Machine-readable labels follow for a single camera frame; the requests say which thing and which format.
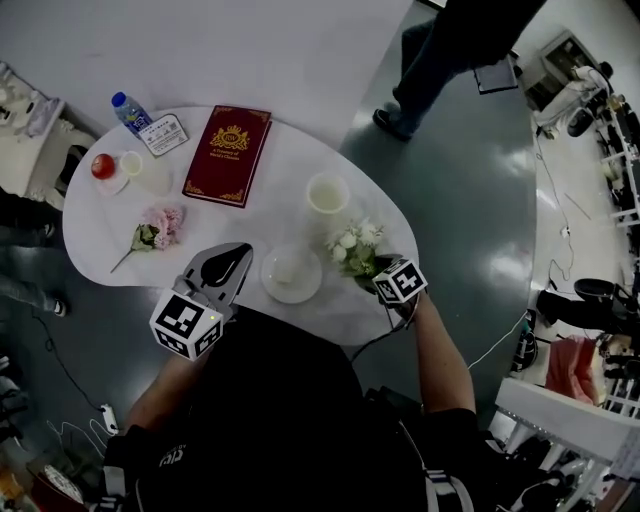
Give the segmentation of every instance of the water bottle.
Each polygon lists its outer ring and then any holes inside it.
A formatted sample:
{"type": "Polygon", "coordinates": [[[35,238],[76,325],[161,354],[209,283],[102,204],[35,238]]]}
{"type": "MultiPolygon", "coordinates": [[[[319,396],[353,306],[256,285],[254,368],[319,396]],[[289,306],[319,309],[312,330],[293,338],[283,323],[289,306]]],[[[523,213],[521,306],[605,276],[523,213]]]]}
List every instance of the water bottle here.
{"type": "Polygon", "coordinates": [[[118,119],[120,119],[122,124],[124,124],[137,138],[140,138],[140,134],[138,132],[153,122],[145,109],[143,109],[131,96],[127,96],[123,92],[117,92],[114,94],[113,98],[111,98],[111,104],[116,111],[118,119]]]}

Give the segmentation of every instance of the floor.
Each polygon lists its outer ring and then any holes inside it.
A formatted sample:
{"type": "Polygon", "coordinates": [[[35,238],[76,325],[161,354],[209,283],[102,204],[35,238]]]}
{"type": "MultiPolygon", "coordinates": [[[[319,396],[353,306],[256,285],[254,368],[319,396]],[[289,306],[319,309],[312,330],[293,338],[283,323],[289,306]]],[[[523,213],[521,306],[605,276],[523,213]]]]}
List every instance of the floor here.
{"type": "MultiPolygon", "coordinates": [[[[403,28],[433,16],[414,5],[403,28]]],[[[373,109],[391,99],[400,67],[394,39],[359,108],[343,153],[396,201],[418,241],[421,267],[454,340],[471,363],[513,328],[529,299],[536,243],[536,160],[528,111],[517,90],[480,96],[470,73],[456,78],[415,139],[401,144],[371,124],[373,109]]],[[[148,329],[158,290],[107,288],[75,271],[59,236],[52,248],[2,252],[3,265],[68,298],[68,318],[43,316],[60,358],[94,405],[109,403],[121,421],[169,354],[148,329]]],[[[46,336],[21,304],[0,300],[0,337],[22,369],[31,410],[18,425],[27,459],[59,442],[47,425],[63,421],[89,432],[101,420],[65,377],[46,336]]],[[[487,425],[517,332],[473,370],[479,411],[487,425]]],[[[363,387],[386,385],[418,398],[412,333],[399,333],[365,351],[356,363],[363,387]]],[[[84,435],[68,427],[63,442],[95,460],[84,435]]]]}
{"type": "MultiPolygon", "coordinates": [[[[430,8],[414,4],[401,29],[433,16],[430,8]]],[[[527,307],[536,232],[529,111],[519,90],[480,96],[473,73],[465,73],[447,85],[414,139],[403,144],[371,121],[375,108],[392,101],[399,70],[400,32],[342,152],[409,220],[430,294],[471,363],[508,333],[527,307]]],[[[479,410],[489,417],[517,337],[517,332],[507,337],[472,371],[479,410]]],[[[356,371],[365,387],[386,385],[418,397],[411,333],[363,352],[356,371]]]]}
{"type": "MultiPolygon", "coordinates": [[[[540,290],[553,291],[548,285],[549,277],[558,286],[557,293],[576,300],[579,297],[573,291],[573,284],[578,279],[628,282],[629,242],[626,230],[616,228],[610,217],[616,210],[609,199],[595,128],[577,139],[565,133],[555,141],[540,137],[538,142],[536,153],[544,160],[536,161],[538,229],[530,307],[535,307],[540,290]],[[567,222],[570,238],[562,235],[567,222]]],[[[551,327],[536,325],[536,335],[541,338],[553,340],[558,334],[595,337],[598,331],[585,331],[564,322],[551,327]]],[[[540,343],[539,349],[536,364],[523,377],[529,382],[544,384],[549,345],[540,343]]]]}

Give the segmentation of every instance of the white cable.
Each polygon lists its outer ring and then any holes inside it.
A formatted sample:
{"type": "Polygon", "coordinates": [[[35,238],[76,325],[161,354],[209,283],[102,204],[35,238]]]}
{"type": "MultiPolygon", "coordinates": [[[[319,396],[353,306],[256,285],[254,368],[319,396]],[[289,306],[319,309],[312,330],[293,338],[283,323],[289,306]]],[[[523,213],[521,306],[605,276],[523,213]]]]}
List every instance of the white cable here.
{"type": "Polygon", "coordinates": [[[80,427],[78,427],[77,425],[74,425],[73,423],[69,423],[68,421],[63,421],[62,423],[60,423],[60,432],[58,432],[56,430],[56,427],[53,425],[53,423],[51,423],[49,420],[47,420],[47,426],[53,430],[57,435],[58,435],[58,441],[60,442],[60,447],[64,450],[64,445],[62,444],[62,434],[64,434],[64,427],[65,425],[69,425],[70,427],[73,427],[77,430],[79,430],[80,432],[82,432],[85,437],[87,438],[87,440],[93,445],[93,447],[96,449],[96,451],[98,452],[98,454],[100,455],[101,458],[104,459],[104,454],[100,451],[100,449],[98,448],[98,445],[96,445],[96,443],[94,443],[91,440],[91,437],[89,436],[89,434],[87,434],[84,430],[82,430],[80,427]]]}
{"type": "Polygon", "coordinates": [[[468,366],[469,370],[471,370],[471,368],[473,368],[473,367],[474,367],[475,365],[477,365],[480,361],[482,361],[485,357],[487,357],[489,354],[491,354],[491,352],[493,351],[493,349],[494,349],[494,348],[496,348],[498,345],[500,345],[500,343],[502,343],[506,337],[508,337],[508,336],[509,336],[513,331],[515,331],[515,330],[516,330],[516,327],[518,327],[518,326],[521,324],[522,320],[524,320],[524,317],[525,317],[526,315],[527,315],[527,312],[525,311],[525,312],[522,314],[522,316],[518,319],[518,321],[513,325],[513,327],[511,328],[511,330],[510,330],[507,334],[505,334],[502,338],[500,338],[498,341],[496,341],[496,342],[493,344],[493,347],[491,347],[489,350],[487,350],[487,351],[482,355],[482,357],[481,357],[480,359],[478,359],[477,361],[475,361],[475,362],[471,363],[471,364],[468,366]]]}
{"type": "Polygon", "coordinates": [[[96,438],[98,439],[98,441],[100,441],[100,444],[102,445],[102,447],[106,450],[106,449],[107,449],[107,445],[106,445],[106,444],[104,444],[104,441],[102,440],[102,438],[100,437],[100,435],[99,435],[99,434],[96,432],[96,430],[93,428],[93,424],[94,424],[94,423],[95,423],[96,425],[98,425],[98,426],[100,427],[100,429],[101,429],[101,430],[102,430],[102,431],[103,431],[107,436],[109,436],[109,437],[113,437],[113,434],[112,434],[111,432],[109,432],[106,428],[104,428],[104,427],[102,426],[102,424],[101,424],[99,421],[97,421],[96,419],[91,418],[91,419],[89,420],[89,428],[91,429],[91,431],[93,432],[93,434],[96,436],[96,438]]]}

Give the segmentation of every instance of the white wall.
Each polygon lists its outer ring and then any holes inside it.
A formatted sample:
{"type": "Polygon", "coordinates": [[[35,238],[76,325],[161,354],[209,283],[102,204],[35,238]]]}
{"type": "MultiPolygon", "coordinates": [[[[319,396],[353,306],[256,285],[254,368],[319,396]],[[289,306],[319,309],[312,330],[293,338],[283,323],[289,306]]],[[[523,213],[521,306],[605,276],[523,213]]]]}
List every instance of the white wall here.
{"type": "Polygon", "coordinates": [[[337,147],[411,0],[4,0],[0,60],[90,128],[148,110],[271,110],[337,147]]]}
{"type": "Polygon", "coordinates": [[[640,111],[640,21],[623,0],[547,0],[515,46],[524,65],[569,29],[614,69],[611,84],[640,111]]]}

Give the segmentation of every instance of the gray floor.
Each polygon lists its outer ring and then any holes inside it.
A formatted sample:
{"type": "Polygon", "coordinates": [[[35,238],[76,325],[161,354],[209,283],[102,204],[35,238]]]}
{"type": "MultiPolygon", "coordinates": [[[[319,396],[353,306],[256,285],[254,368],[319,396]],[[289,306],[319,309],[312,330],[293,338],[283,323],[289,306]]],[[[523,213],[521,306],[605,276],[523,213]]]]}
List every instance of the gray floor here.
{"type": "MultiPolygon", "coordinates": [[[[405,26],[431,16],[414,6],[405,26]]],[[[527,160],[531,134],[519,91],[479,96],[473,76],[444,91],[415,140],[403,145],[370,123],[373,109],[391,99],[400,67],[394,40],[343,146],[344,154],[391,196],[413,226],[421,267],[444,320],[471,362],[506,333],[527,302],[535,240],[535,174],[527,160]]],[[[73,268],[61,239],[47,249],[0,252],[16,276],[58,290],[72,308],[68,318],[43,315],[69,371],[97,404],[109,403],[118,418],[156,375],[168,352],[157,347],[147,321],[158,296],[154,289],[108,288],[73,268]]],[[[72,387],[46,337],[22,304],[0,300],[0,339],[22,369],[18,380],[30,395],[31,411],[18,421],[28,460],[58,442],[45,426],[62,421],[90,433],[100,415],[72,387]]],[[[489,411],[509,367],[517,335],[474,368],[478,404],[489,411]]],[[[418,397],[411,333],[372,346],[356,364],[362,385],[386,385],[418,397]]],[[[64,442],[91,457],[81,433],[64,442]]]]}
{"type": "MultiPolygon", "coordinates": [[[[402,28],[434,16],[414,4],[402,28]]],[[[367,92],[342,153],[380,185],[413,228],[430,294],[467,362],[506,334],[526,308],[536,229],[529,111],[519,90],[480,96],[473,73],[453,80],[414,139],[372,124],[400,74],[400,33],[367,92]]],[[[518,334],[473,368],[486,423],[518,334]]],[[[364,352],[363,386],[418,395],[415,346],[402,333],[364,352]]]]}

